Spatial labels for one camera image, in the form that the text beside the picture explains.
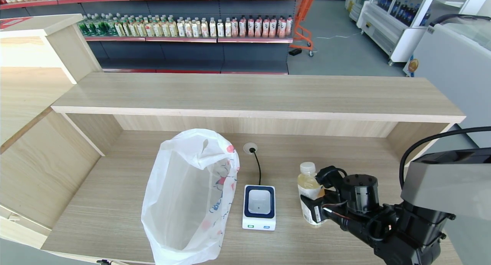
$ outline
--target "bottle cap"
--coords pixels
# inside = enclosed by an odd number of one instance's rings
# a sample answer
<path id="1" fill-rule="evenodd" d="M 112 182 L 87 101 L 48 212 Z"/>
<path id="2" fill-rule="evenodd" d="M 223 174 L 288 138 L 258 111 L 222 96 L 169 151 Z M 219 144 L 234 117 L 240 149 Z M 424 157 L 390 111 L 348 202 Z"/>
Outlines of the bottle cap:
<path id="1" fill-rule="evenodd" d="M 315 164 L 313 162 L 302 162 L 300 164 L 300 172 L 302 174 L 312 174 L 315 173 Z"/>

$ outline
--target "white plastic bag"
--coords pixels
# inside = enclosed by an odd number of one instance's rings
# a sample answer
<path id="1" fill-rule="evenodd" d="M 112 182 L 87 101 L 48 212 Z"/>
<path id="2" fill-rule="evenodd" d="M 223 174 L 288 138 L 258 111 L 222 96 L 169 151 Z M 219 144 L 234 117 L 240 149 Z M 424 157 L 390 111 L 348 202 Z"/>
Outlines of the white plastic bag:
<path id="1" fill-rule="evenodd" d="M 232 144 L 211 130 L 187 130 L 161 144 L 142 207 L 156 265 L 217 258 L 239 166 Z"/>

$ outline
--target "white chest freezer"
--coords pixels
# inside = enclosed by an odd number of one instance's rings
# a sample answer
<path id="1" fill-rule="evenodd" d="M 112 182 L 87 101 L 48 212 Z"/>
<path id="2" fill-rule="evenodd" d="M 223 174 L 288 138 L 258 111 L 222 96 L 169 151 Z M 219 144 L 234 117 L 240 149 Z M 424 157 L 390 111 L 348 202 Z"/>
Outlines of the white chest freezer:
<path id="1" fill-rule="evenodd" d="M 462 128 L 491 125 L 491 18 L 446 15 L 430 24 L 404 67 L 425 77 L 467 116 Z M 491 132 L 470 133 L 491 147 Z"/>

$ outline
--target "orange shopping cart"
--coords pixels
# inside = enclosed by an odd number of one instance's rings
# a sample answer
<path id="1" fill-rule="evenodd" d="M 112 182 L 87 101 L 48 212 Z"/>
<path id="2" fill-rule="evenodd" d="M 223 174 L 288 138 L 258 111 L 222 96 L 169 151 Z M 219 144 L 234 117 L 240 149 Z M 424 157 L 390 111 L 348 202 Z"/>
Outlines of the orange shopping cart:
<path id="1" fill-rule="evenodd" d="M 295 13 L 294 41 L 307 41 L 307 46 L 291 44 L 290 47 L 306 49 L 309 51 L 308 55 L 310 57 L 314 56 L 314 42 L 312 42 L 312 33 L 300 25 L 301 22 L 305 20 L 305 17 L 310 10 L 310 6 L 314 0 L 300 0 L 300 5 L 297 7 L 297 12 Z"/>

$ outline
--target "checkout counter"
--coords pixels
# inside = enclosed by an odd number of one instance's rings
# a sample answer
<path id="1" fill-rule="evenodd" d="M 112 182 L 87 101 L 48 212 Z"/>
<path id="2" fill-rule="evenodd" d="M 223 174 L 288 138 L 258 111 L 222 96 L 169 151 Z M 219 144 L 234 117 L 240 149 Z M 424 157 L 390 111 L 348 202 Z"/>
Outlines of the checkout counter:
<path id="1" fill-rule="evenodd" d="M 223 246 L 208 263 L 382 264 L 335 223 L 308 226 L 298 166 L 371 174 L 380 202 L 397 203 L 406 148 L 465 118 L 424 78 L 102 72 L 79 20 L 32 17 L 0 31 L 2 60 L 12 59 L 1 76 L 0 234 L 57 255 L 153 264 L 140 213 L 159 145 L 208 128 L 236 148 L 256 142 L 262 184 L 277 191 L 276 230 L 242 229 L 244 185 L 258 176 L 256 160 L 239 151 Z M 32 55 L 28 67 L 21 52 Z M 4 133 L 9 122 L 18 124 Z M 449 239 L 441 245 L 434 264 L 461 264 Z"/>

